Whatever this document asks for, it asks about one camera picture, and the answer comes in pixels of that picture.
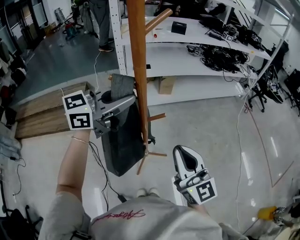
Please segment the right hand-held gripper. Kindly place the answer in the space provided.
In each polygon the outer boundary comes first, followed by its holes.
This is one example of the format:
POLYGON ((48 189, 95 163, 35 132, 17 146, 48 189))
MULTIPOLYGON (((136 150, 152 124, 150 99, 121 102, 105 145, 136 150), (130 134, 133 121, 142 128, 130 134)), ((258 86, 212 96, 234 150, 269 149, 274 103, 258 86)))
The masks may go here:
POLYGON ((175 146, 174 184, 190 205, 202 205, 217 197, 215 180, 210 177, 202 156, 186 146, 175 146))

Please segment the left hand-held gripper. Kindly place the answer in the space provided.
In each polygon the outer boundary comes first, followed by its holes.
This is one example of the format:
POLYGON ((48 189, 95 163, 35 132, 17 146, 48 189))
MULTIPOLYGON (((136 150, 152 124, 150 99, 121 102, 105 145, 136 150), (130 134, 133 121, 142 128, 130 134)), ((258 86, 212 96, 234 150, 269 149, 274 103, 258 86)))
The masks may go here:
POLYGON ((111 91, 98 98, 92 90, 76 91, 62 97, 65 115, 71 130, 94 129, 96 138, 111 130, 111 121, 102 120, 108 113, 120 113, 135 102, 135 94, 113 100, 111 91))

